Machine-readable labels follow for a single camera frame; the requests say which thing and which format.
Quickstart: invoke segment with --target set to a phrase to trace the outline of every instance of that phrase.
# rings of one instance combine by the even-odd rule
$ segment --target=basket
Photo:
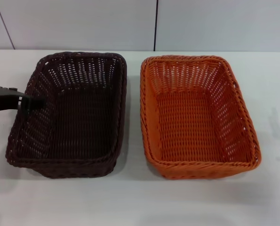
[[[11,129],[7,161],[49,178],[101,177],[113,171],[124,127],[127,66],[114,53],[63,52],[42,58],[25,94],[47,106]]]
[[[223,178],[261,162],[238,83],[217,56],[144,60],[141,128],[145,156],[165,178]]]

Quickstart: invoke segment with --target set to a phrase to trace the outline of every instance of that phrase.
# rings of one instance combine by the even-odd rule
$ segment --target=basket rim
[[[46,62],[48,62],[51,59],[61,59],[61,58],[65,58],[65,57],[75,57],[75,58],[81,58],[81,57],[90,57],[90,58],[116,58],[117,60],[120,61],[120,70],[121,70],[121,74],[123,76],[122,79],[122,88],[121,88],[121,96],[120,96],[120,112],[119,112],[119,118],[118,118],[118,126],[117,126],[117,131],[118,134],[116,136],[116,141],[115,141],[115,146],[113,148],[113,150],[111,152],[108,152],[106,155],[98,157],[98,158],[92,158],[92,159],[35,159],[35,158],[20,158],[18,157],[16,154],[13,153],[8,153],[6,152],[6,158],[8,163],[14,165],[14,166],[19,166],[21,164],[24,165],[25,168],[27,168],[27,164],[33,166],[36,165],[37,168],[42,167],[47,167],[47,164],[53,164],[53,167],[57,166],[57,165],[63,165],[63,164],[78,164],[78,166],[81,167],[82,165],[94,165],[94,164],[103,164],[103,163],[108,163],[109,160],[111,161],[115,161],[117,159],[117,157],[120,154],[120,151],[116,151],[118,148],[118,145],[120,144],[119,141],[119,136],[120,136],[120,130],[122,130],[123,128],[121,127],[120,121],[124,120],[122,119],[125,108],[124,106],[124,102],[125,102],[125,95],[126,95],[126,85],[127,85],[127,64],[126,64],[126,60],[125,58],[118,54],[118,53],[98,53],[98,52],[70,52],[70,51],[66,51],[66,52],[59,52],[59,53],[54,53],[51,55],[47,55],[45,57],[43,57],[42,59],[39,60],[39,62],[36,65],[36,68],[34,70],[34,72],[32,73],[32,76],[27,84],[27,87],[29,86],[29,84],[31,84],[31,80],[38,80],[37,78],[39,77],[39,73],[37,73],[37,77],[33,76],[35,75],[35,73],[38,70],[41,70],[43,68],[43,66],[45,65]]]
[[[250,153],[251,153],[251,161],[250,162],[241,162],[241,161],[234,161],[234,162],[217,162],[217,161],[162,161],[156,158],[154,153],[150,148],[149,143],[149,135],[148,129],[146,124],[146,108],[145,108],[145,77],[147,76],[147,71],[149,66],[151,66],[155,62],[164,63],[164,62],[172,62],[172,60],[177,60],[177,63],[181,62],[201,62],[201,61],[217,61],[222,63],[224,66],[224,70],[226,73],[229,74],[229,82],[233,89],[234,97],[236,98],[237,104],[241,109],[241,113],[247,128],[248,138],[250,142]],[[144,145],[145,149],[145,156],[147,157],[148,161],[151,164],[155,165],[156,167],[163,167],[165,165],[175,167],[175,166],[185,166],[185,165],[205,165],[205,166],[229,166],[233,168],[239,167],[250,167],[250,169],[256,168],[262,160],[259,142],[257,140],[256,131],[253,126],[253,122],[248,114],[248,110],[245,106],[242,93],[239,87],[238,82],[232,72],[231,66],[229,63],[220,56],[182,56],[182,55],[163,55],[163,56],[152,56],[145,59],[141,65],[141,129],[143,135],[144,143],[148,144],[148,149]]]

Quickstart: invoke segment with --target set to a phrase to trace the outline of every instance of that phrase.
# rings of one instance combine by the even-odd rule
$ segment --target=orange wicker basket
[[[230,65],[217,56],[157,56],[141,67],[147,160],[169,179],[253,170],[261,153]]]

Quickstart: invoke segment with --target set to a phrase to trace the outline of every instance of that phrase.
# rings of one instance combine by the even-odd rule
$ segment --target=table surface
[[[0,86],[24,92],[53,50],[0,50]],[[114,172],[52,180],[8,165],[16,111],[0,112],[0,226],[280,226],[280,53],[117,52],[128,65],[125,134]],[[162,178],[147,164],[140,129],[140,66],[150,56],[217,55],[231,65],[253,120],[263,160],[218,180]]]

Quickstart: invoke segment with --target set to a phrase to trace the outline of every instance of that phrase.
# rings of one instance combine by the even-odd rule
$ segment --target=rectangular basket
[[[144,60],[141,128],[147,160],[169,179],[222,178],[261,162],[238,83],[217,56]]]
[[[7,161],[49,178],[112,172],[124,127],[127,66],[114,53],[63,52],[42,58],[25,94],[47,98],[27,118],[19,110]]]

